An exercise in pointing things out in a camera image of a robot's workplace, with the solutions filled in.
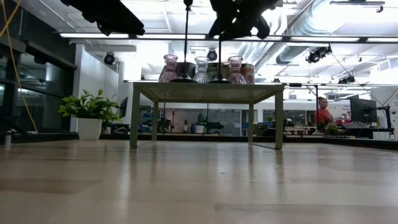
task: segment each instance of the computer monitor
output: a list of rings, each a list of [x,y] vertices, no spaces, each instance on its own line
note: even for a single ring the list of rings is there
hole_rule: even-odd
[[[350,98],[349,103],[351,105],[351,121],[377,122],[377,106],[374,100]]]
[[[120,106],[119,106],[119,117],[120,118],[123,118],[126,116],[127,99],[128,99],[128,97],[126,97],[125,99],[122,100],[122,102],[120,102]]]

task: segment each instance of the red shirt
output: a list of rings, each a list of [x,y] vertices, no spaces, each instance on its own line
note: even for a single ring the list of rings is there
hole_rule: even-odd
[[[317,113],[315,113],[315,119],[317,120],[317,124],[319,123],[330,123],[333,122],[333,116],[327,109],[319,109],[319,118]]]

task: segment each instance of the yellow cable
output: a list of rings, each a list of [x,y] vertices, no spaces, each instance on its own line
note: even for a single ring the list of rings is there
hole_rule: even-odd
[[[3,3],[3,5],[2,5],[2,10],[3,10],[3,13],[4,13],[4,20],[7,21],[6,5],[5,5],[4,3]],[[31,113],[30,113],[29,107],[27,106],[27,103],[26,103],[26,100],[25,100],[25,96],[24,96],[24,92],[22,92],[21,81],[19,80],[19,72],[18,72],[18,69],[17,69],[17,65],[16,65],[16,63],[15,63],[14,52],[13,52],[13,50],[12,50],[12,43],[11,43],[11,38],[10,38],[10,32],[9,32],[9,29],[8,29],[8,24],[9,24],[9,22],[11,21],[11,19],[12,19],[12,18],[10,18],[10,20],[7,22],[7,24],[6,24],[6,26],[5,26],[5,29],[7,30],[8,44],[10,45],[10,52],[11,52],[12,64],[13,64],[13,66],[14,66],[15,75],[16,75],[17,81],[18,81],[18,87],[19,87],[19,89],[20,89],[20,91],[21,91],[22,99],[23,99],[23,101],[24,101],[24,104],[25,104],[25,107],[26,107],[26,110],[27,110],[27,114],[29,115],[29,118],[30,118],[30,120],[32,121],[32,124],[33,124],[33,127],[35,128],[35,131],[36,131],[37,133],[39,133],[39,131],[38,131],[37,128],[36,128],[35,121],[33,120],[33,117],[32,117],[32,115],[31,115]]]
[[[6,12],[5,12],[6,3],[5,3],[4,1],[5,1],[5,0],[2,0],[2,5],[3,5],[3,8],[4,8],[4,15],[6,15]],[[6,16],[4,17],[4,19],[5,19],[4,22],[6,22],[6,25],[4,26],[4,28],[3,28],[2,31],[0,32],[0,37],[3,35],[4,31],[6,31],[6,29],[8,29],[8,26],[9,26],[10,22],[12,21],[12,18],[14,18],[15,14],[17,13],[18,8],[19,8],[19,4],[20,4],[21,2],[22,2],[22,0],[19,0],[19,1],[18,1],[17,6],[15,7],[14,11],[12,12],[12,14],[11,14],[9,20],[6,19]]]

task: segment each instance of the shelf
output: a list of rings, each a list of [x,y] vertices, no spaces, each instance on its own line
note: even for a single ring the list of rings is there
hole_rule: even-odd
[[[233,85],[134,82],[152,101],[172,103],[259,103],[283,91],[283,85]]]

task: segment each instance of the glass vase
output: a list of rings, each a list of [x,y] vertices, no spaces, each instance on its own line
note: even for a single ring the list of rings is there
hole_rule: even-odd
[[[195,58],[195,61],[197,63],[197,72],[192,79],[198,83],[207,83],[210,81],[210,77],[207,74],[209,59],[207,57],[197,57]]]
[[[164,55],[164,68],[159,77],[159,82],[165,83],[177,79],[177,59],[176,55]]]
[[[232,84],[248,84],[245,77],[241,73],[243,58],[240,56],[233,56],[229,61],[229,80]]]

